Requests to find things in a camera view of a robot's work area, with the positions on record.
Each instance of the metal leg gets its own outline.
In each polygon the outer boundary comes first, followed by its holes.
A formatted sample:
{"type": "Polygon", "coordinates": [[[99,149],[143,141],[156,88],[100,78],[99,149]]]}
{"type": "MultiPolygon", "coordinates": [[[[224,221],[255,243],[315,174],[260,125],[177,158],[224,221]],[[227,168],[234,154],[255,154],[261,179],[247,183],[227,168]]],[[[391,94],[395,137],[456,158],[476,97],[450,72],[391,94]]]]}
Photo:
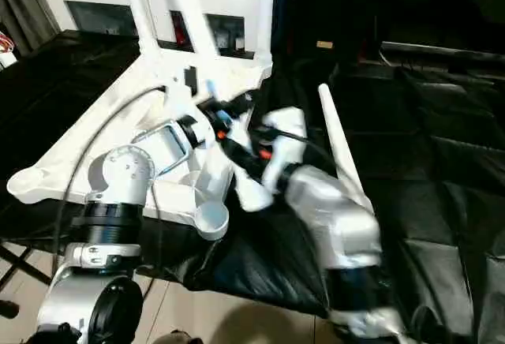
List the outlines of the metal leg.
{"type": "Polygon", "coordinates": [[[10,269],[0,279],[0,291],[2,291],[2,289],[5,287],[7,282],[12,278],[13,274],[16,272],[17,269],[23,271],[27,275],[32,276],[34,279],[37,279],[40,282],[45,283],[46,285],[51,284],[50,277],[48,277],[47,275],[42,273],[39,269],[33,267],[32,265],[30,265],[25,261],[31,252],[32,249],[26,248],[23,251],[23,253],[21,253],[21,256],[18,257],[14,253],[10,252],[7,248],[0,245],[0,258],[12,264],[10,269]]]}

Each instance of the black wire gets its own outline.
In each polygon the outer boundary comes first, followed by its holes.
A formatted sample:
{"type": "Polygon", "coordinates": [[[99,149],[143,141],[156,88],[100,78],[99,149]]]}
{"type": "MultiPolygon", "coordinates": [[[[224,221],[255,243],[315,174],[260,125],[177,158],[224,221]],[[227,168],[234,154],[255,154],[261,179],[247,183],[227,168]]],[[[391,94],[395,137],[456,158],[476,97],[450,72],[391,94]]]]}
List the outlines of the black wire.
{"type": "MultiPolygon", "coordinates": [[[[84,161],[84,157],[87,155],[89,152],[89,149],[95,143],[96,138],[99,136],[99,134],[112,122],[125,108],[129,107],[132,103],[136,102],[138,99],[144,97],[145,95],[154,92],[154,91],[161,91],[163,90],[162,86],[157,86],[155,88],[149,88],[147,90],[142,91],[138,95],[135,95],[128,101],[126,101],[124,104],[122,104],[110,117],[108,117],[102,125],[96,130],[96,132],[93,134],[92,138],[89,140],[89,142],[86,144],[84,147],[84,150],[81,152],[79,159],[77,160],[76,166],[73,169],[72,175],[70,176],[69,179],[69,184],[66,187],[65,194],[63,194],[63,198],[60,201],[59,207],[58,207],[58,213],[56,215],[56,221],[54,222],[54,233],[53,233],[53,263],[52,263],[52,276],[56,274],[56,271],[58,270],[58,252],[59,252],[59,241],[60,241],[60,234],[62,232],[62,222],[63,222],[63,212],[65,211],[65,206],[67,203],[67,200],[69,198],[70,194],[70,189],[72,188],[73,180],[75,179],[77,175],[77,171],[79,170],[80,166],[82,165],[82,162],[84,161]]],[[[155,199],[155,208],[157,211],[157,214],[159,214],[159,206],[157,204],[157,201],[155,199]]]]}
{"type": "Polygon", "coordinates": [[[354,187],[355,190],[361,190],[361,187],[356,184],[355,180],[352,179],[351,176],[349,176],[349,174],[346,172],[346,170],[344,170],[340,166],[340,164],[338,164],[333,159],[333,157],[330,156],[328,154],[328,152],[326,152],[326,150],[323,147],[321,147],[320,145],[318,145],[316,143],[313,143],[310,139],[307,139],[306,137],[298,136],[298,135],[295,135],[294,133],[288,133],[287,131],[282,131],[280,129],[276,129],[276,128],[273,128],[273,127],[268,127],[268,128],[274,130],[280,136],[289,137],[290,139],[295,139],[295,140],[298,140],[298,141],[306,144],[308,147],[310,147],[311,149],[313,149],[332,168],[335,168],[337,170],[338,174],[343,175],[345,178],[347,178],[353,184],[353,187],[354,187]]]}
{"type": "MultiPolygon", "coordinates": [[[[159,212],[158,208],[158,198],[156,197],[156,191],[155,191],[155,184],[154,182],[151,185],[151,194],[152,194],[152,199],[155,203],[156,206],[156,220],[158,221],[158,276],[162,274],[163,271],[163,262],[162,262],[162,245],[163,245],[163,221],[161,219],[161,213],[159,212]]],[[[151,281],[149,282],[148,288],[145,290],[144,295],[142,298],[144,301],[148,298],[149,293],[151,293],[151,289],[155,283],[155,278],[151,277],[151,281]]]]}
{"type": "Polygon", "coordinates": [[[403,249],[405,250],[406,254],[409,256],[410,260],[412,261],[412,264],[416,268],[417,272],[419,273],[421,279],[423,280],[423,283],[426,285],[428,288],[429,293],[432,295],[433,299],[433,307],[435,308],[436,315],[438,315],[441,325],[443,329],[445,330],[445,335],[446,335],[446,343],[452,343],[452,334],[449,331],[449,325],[447,324],[447,317],[445,316],[445,313],[443,312],[442,308],[442,303],[440,303],[440,299],[436,295],[435,289],[433,288],[433,285],[429,281],[428,274],[426,273],[425,268],[423,267],[422,263],[419,261],[419,259],[413,254],[412,250],[408,246],[407,243],[401,241],[400,245],[402,245],[403,249]]]}

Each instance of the white pole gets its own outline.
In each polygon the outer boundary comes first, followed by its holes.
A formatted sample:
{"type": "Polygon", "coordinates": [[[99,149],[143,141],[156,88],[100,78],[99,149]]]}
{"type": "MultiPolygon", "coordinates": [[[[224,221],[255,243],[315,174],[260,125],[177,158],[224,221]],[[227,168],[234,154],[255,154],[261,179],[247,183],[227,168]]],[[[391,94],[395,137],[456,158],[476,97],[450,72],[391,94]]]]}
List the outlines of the white pole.
{"type": "Polygon", "coordinates": [[[271,15],[273,13],[274,0],[260,0],[260,12],[258,17],[258,38],[256,41],[256,53],[254,59],[264,65],[271,64],[271,15]]]}
{"type": "Polygon", "coordinates": [[[129,7],[132,10],[133,20],[139,34],[140,52],[152,57],[154,60],[159,56],[159,47],[145,13],[145,6],[142,0],[129,0],[129,7]]]}
{"type": "Polygon", "coordinates": [[[208,91],[216,99],[230,98],[228,68],[219,59],[211,29],[200,5],[200,0],[177,0],[182,17],[188,29],[189,38],[198,55],[198,70],[209,81],[208,91]]]}
{"type": "Polygon", "coordinates": [[[333,98],[331,97],[330,88],[326,84],[321,84],[317,90],[319,92],[321,106],[323,107],[324,120],[326,122],[333,158],[339,165],[337,168],[339,180],[344,184],[347,190],[351,192],[350,197],[354,202],[371,210],[372,204],[363,191],[360,176],[357,174],[353,156],[347,144],[346,134],[344,133],[335,104],[333,103],[333,98]]]}

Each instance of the tiled floor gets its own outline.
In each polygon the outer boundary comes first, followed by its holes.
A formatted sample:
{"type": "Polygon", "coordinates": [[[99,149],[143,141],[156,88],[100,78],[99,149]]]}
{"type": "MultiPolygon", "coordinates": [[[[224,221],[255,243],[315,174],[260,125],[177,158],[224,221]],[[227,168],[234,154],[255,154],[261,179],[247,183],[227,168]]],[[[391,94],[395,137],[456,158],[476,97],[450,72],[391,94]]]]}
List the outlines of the tiled floor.
{"type": "MultiPolygon", "coordinates": [[[[16,253],[23,247],[8,245],[16,253]]],[[[51,256],[35,251],[28,259],[49,274],[51,256]]],[[[8,264],[0,262],[0,275],[8,264]]],[[[137,276],[142,290],[149,279],[137,276]]],[[[36,314],[47,287],[17,272],[0,293],[0,299],[15,301],[21,307],[14,320],[0,317],[0,344],[26,340],[36,324],[36,314]]],[[[190,293],[183,286],[156,280],[144,311],[135,344],[153,343],[174,329],[189,332],[205,344],[332,344],[338,341],[323,320],[238,297],[213,292],[190,293]]]]}

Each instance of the curtain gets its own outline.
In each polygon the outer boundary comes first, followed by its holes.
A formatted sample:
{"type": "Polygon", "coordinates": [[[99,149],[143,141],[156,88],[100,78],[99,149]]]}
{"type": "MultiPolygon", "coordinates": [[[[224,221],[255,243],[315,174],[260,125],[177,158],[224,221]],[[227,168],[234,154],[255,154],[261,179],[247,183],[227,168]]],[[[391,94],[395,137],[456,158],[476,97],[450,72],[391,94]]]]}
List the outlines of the curtain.
{"type": "Polygon", "coordinates": [[[0,0],[0,21],[21,56],[29,54],[59,32],[45,0],[0,0]]]}

